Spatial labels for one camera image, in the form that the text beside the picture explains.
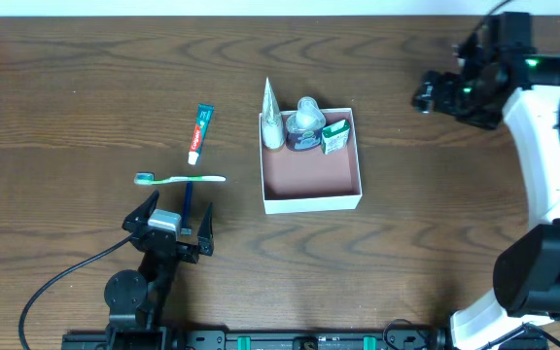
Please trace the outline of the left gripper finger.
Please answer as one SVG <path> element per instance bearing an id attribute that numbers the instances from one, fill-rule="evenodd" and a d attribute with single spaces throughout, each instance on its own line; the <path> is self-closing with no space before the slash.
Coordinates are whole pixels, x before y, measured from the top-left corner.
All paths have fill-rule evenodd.
<path id="1" fill-rule="evenodd" d="M 214 253 L 214 236 L 212 228 L 213 204 L 210 203 L 206 209 L 204 218 L 197 233 L 199 254 L 212 256 Z"/>
<path id="2" fill-rule="evenodd" d="M 134 233 L 137 229 L 146 226 L 157 208 L 158 199 L 159 191 L 155 190 L 142 204 L 124 218 L 122 228 L 129 233 Z"/>

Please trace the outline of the green white toothbrush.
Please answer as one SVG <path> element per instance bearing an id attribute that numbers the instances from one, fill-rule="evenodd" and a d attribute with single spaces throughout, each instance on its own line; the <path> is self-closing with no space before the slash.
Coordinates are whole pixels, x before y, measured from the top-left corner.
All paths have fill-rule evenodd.
<path id="1" fill-rule="evenodd" d="M 226 180 L 226 177 L 219 175 L 172 176 L 166 179 L 156 179 L 154 173 L 139 172 L 135 175 L 133 182 L 139 186 L 154 186 L 183 182 L 225 182 Z"/>

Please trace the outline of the white box pink interior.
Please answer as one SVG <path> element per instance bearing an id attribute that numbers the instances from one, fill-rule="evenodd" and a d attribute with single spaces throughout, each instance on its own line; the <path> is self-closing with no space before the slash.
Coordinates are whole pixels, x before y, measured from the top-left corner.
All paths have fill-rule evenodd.
<path id="1" fill-rule="evenodd" d="M 350 124 L 347 145 L 325 155 L 319 146 L 303 152 L 270 150 L 259 143 L 262 202 L 267 215 L 353 210 L 363 196 L 353 111 L 323 111 L 328 123 Z"/>

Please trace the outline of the dark blue razor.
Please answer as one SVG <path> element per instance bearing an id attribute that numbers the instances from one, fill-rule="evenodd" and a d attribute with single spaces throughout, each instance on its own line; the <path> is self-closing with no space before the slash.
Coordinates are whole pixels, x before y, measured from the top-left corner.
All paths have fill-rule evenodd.
<path id="1" fill-rule="evenodd" d="M 181 234 L 184 235 L 184 236 L 191 236 L 192 235 L 192 228 L 189 225 L 190 212 L 191 212 L 191 206 L 192 206 L 192 197 L 193 197 L 193 183 L 192 182 L 187 182 L 185 195 L 184 195 L 184 201 L 183 201 L 183 208 L 182 208 Z"/>

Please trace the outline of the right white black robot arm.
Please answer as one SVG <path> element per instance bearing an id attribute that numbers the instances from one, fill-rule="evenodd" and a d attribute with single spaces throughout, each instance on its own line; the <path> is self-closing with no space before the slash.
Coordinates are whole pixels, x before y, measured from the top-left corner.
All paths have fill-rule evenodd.
<path id="1" fill-rule="evenodd" d="M 454 312 L 435 349 L 546 349 L 560 322 L 560 57 L 538 54 L 532 18 L 485 16 L 457 49 L 457 73 L 425 73 L 412 97 L 482 129 L 504 124 L 516 147 L 529 229 L 498 256 L 491 290 Z"/>

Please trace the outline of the clear blue soap dispenser bottle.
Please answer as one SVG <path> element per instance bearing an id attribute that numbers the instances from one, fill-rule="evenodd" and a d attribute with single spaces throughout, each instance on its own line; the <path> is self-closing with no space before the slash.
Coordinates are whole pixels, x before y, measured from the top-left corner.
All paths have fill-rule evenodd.
<path id="1" fill-rule="evenodd" d="M 302 152 L 319 146 L 326 123 L 316 100 L 304 96 L 297 104 L 297 111 L 285 123 L 288 148 L 294 152 Z"/>

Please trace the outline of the white Pantene tube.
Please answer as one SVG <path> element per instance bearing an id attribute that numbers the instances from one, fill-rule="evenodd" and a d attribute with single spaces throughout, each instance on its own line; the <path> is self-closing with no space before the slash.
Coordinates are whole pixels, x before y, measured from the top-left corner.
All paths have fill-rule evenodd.
<path id="1" fill-rule="evenodd" d="M 284 146 L 284 122 L 269 78 L 265 80 L 262 101 L 262 142 L 270 150 Z"/>

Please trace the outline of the Colgate toothpaste tube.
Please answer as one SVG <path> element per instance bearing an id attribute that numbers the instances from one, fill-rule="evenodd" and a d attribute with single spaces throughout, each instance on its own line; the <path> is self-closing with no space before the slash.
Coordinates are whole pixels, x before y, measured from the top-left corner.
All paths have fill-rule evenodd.
<path id="1" fill-rule="evenodd" d="M 199 104 L 196 115 L 196 124 L 193 131 L 190 149 L 188 151 L 188 164 L 196 165 L 200 156 L 203 141 L 212 120 L 215 108 L 212 105 Z"/>

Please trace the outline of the small green white box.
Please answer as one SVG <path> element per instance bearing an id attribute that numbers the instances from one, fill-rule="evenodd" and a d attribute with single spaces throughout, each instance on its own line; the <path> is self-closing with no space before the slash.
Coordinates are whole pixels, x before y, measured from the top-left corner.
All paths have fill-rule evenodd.
<path id="1" fill-rule="evenodd" d="M 344 148 L 349 139 L 351 130 L 350 122 L 340 120 L 327 125 L 322 129 L 322 151 L 324 155 L 329 155 Z"/>

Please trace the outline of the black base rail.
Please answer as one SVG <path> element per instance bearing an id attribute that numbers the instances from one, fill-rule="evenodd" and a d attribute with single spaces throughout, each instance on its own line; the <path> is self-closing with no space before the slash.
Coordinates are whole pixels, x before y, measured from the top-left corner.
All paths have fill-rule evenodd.
<path id="1" fill-rule="evenodd" d="M 224 332 L 149 330 L 109 326 L 105 331 L 73 331 L 61 340 L 63 350 L 454 350 L 444 328 L 400 321 L 373 332 Z"/>

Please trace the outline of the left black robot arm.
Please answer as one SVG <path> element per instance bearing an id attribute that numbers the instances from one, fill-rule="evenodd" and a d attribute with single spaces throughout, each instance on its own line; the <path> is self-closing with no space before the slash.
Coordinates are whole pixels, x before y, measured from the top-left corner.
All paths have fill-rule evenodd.
<path id="1" fill-rule="evenodd" d="M 163 307 L 180 263 L 196 264 L 214 252 L 212 214 L 209 205 L 194 244 L 179 240 L 182 216 L 157 208 L 159 192 L 153 192 L 128 214 L 122 228 L 129 242 L 144 257 L 135 270 L 126 269 L 107 282 L 104 298 L 110 309 L 106 328 L 108 350 L 177 348 L 178 332 L 163 326 Z"/>

